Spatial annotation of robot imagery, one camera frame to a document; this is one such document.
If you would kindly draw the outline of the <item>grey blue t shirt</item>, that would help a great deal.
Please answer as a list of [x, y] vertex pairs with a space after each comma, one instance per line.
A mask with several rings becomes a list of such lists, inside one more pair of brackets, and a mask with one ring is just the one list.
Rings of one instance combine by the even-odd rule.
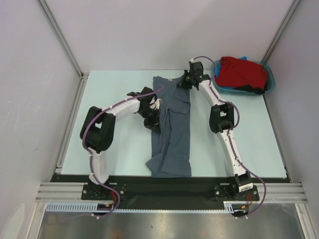
[[153, 87], [161, 99], [159, 125], [161, 133], [152, 132], [152, 157], [146, 162], [156, 178], [190, 177], [190, 90], [179, 88], [181, 77], [153, 77]]

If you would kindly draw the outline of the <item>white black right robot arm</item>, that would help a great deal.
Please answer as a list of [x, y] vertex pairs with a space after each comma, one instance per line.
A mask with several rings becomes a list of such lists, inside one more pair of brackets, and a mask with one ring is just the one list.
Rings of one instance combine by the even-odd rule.
[[183, 89], [195, 87], [211, 106], [209, 127], [222, 143], [232, 172], [229, 191], [224, 194], [224, 197], [231, 197], [238, 201], [253, 201], [254, 184], [251, 173], [243, 165], [234, 137], [234, 128], [239, 124], [235, 121], [234, 114], [239, 110], [232, 102], [222, 98], [213, 84], [213, 78], [204, 73], [203, 64], [197, 61], [196, 57], [189, 61], [189, 70], [185, 70], [178, 86]]

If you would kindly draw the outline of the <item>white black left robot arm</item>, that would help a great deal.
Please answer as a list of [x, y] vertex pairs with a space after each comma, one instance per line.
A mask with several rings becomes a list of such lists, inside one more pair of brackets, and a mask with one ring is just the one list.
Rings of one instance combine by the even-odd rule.
[[131, 114], [139, 114], [145, 128], [160, 134], [161, 99], [157, 93], [162, 90], [163, 85], [156, 90], [144, 87], [141, 92], [130, 92], [123, 100], [105, 109], [93, 106], [88, 110], [80, 138], [90, 158], [89, 179], [95, 183], [92, 192], [99, 199], [107, 198], [110, 193], [110, 186], [105, 184], [109, 179], [107, 162], [101, 154], [113, 142], [116, 123]]

